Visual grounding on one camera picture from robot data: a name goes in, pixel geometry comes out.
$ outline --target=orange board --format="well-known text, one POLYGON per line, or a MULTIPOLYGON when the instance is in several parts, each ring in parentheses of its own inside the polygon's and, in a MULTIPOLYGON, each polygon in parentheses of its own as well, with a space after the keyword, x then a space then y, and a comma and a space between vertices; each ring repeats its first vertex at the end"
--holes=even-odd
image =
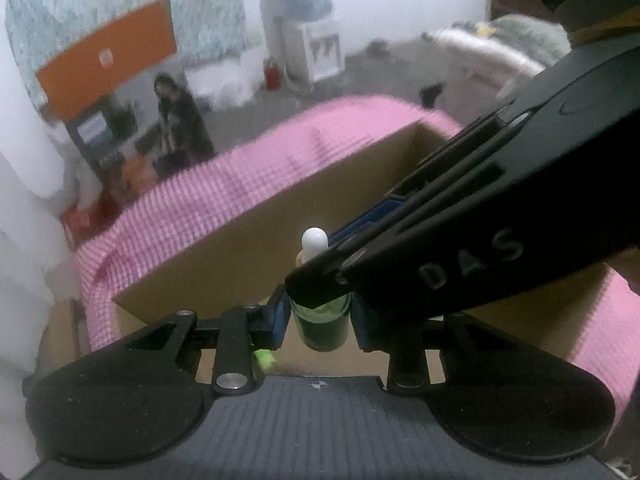
POLYGON ((52 110, 69 121, 175 53, 169 0, 156 0, 73 44, 36 75, 52 110))

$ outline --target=black circular disc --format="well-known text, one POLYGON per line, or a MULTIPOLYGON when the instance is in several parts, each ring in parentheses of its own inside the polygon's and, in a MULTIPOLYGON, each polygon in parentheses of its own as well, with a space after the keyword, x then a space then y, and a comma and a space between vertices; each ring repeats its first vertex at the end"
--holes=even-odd
POLYGON ((606 438, 615 413, 611 394, 591 376, 559 381, 522 374, 497 384, 446 384, 428 404, 462 444, 527 463, 590 452, 606 438))
POLYGON ((68 367, 42 380, 27 416, 50 454, 84 466, 149 458, 185 435, 203 410, 200 387, 153 352, 68 367))

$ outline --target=bottle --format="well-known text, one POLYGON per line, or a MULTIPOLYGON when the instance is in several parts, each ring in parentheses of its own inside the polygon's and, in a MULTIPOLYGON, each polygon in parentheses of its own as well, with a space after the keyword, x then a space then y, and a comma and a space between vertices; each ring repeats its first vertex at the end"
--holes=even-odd
MULTIPOLYGON (((307 229, 302 235, 302 250, 296 258, 296 266, 307 263, 328 247, 329 240, 322 229, 307 229)), ((318 352, 330 352, 340 348, 349 333, 350 303, 350 294, 318 308, 306 308, 291 301, 296 325, 305 345, 318 352)))

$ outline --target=dark hair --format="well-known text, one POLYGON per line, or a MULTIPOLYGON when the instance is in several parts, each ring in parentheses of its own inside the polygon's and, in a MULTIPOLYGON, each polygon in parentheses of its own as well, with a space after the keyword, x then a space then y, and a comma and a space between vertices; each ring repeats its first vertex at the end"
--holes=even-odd
POLYGON ((179 91, 180 90, 180 87, 178 86, 178 83, 176 83, 174 81, 174 78, 172 78, 166 72, 159 73, 156 76, 156 79, 154 80, 154 92, 156 93, 156 95, 158 95, 157 87, 158 87, 159 84, 164 85, 164 86, 168 86, 171 90, 174 90, 174 91, 179 91))

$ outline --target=light blue curtain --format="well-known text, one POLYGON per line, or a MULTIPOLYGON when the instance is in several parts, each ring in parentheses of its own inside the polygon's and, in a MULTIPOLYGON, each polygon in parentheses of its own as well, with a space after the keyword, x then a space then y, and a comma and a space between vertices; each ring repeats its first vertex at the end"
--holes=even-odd
MULTIPOLYGON (((35 72, 113 18, 153 0, 7 0, 6 29, 36 107, 46 103, 35 72)), ((242 0, 171 0, 178 55, 185 65, 246 46, 242 0)))

